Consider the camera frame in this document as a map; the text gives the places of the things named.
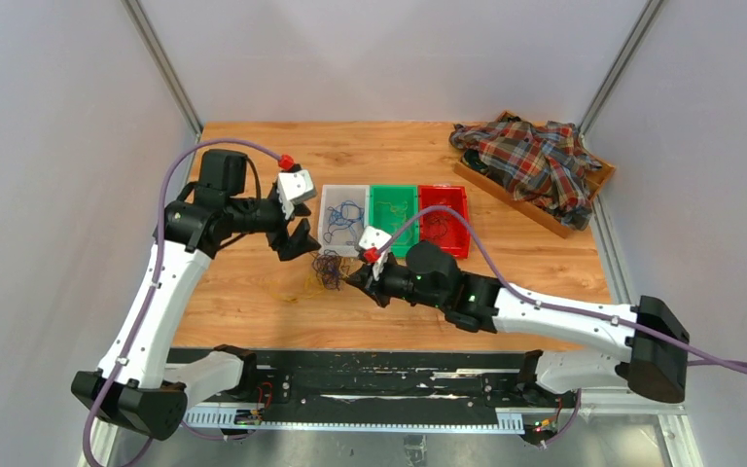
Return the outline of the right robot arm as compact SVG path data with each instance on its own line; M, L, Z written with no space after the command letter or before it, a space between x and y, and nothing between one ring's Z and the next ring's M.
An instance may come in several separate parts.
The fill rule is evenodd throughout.
M519 397L540 406L553 394L626 387L649 400L686 397L690 335L667 304L643 296L638 305L605 305L508 289L496 277L464 271L437 245L422 241L404 264L389 254L345 279L380 306L400 299L441 311L467 332L522 333L580 345L577 351L533 350L517 375Z

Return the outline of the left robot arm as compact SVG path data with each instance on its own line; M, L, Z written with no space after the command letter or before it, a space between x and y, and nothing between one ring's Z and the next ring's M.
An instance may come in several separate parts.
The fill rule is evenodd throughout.
M277 163L268 194L247 198L254 163L241 152L209 150L197 180L163 208L145 277L116 341L96 370L79 371L71 384L98 419L163 441L208 398L225 392L246 402L257 394L257 356L247 349L222 344L179 369L165 365L190 297L221 250L249 234L264 234L282 262L318 250L307 219L306 204L316 196L312 177L286 155Z

